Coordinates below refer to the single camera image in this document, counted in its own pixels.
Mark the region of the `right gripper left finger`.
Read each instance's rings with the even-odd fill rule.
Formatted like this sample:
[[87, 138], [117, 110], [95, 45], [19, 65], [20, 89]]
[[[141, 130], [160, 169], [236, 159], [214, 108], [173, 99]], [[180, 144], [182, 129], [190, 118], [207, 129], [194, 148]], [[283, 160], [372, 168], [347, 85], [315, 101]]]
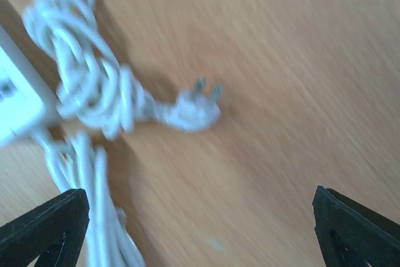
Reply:
[[88, 224], [85, 190], [67, 190], [1, 227], [1, 266], [76, 266]]

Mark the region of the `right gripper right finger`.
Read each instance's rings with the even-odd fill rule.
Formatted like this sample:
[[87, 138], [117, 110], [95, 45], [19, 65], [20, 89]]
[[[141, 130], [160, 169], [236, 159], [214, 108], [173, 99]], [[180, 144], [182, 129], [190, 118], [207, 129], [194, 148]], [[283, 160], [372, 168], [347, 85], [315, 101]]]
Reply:
[[312, 205], [326, 266], [399, 266], [399, 224], [323, 186]]

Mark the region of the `white power strip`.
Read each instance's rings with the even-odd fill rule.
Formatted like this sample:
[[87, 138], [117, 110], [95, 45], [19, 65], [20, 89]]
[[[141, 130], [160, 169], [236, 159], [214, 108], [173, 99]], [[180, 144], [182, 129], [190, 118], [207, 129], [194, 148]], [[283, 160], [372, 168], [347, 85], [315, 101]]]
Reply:
[[9, 34], [1, 28], [1, 146], [55, 125], [57, 99]]

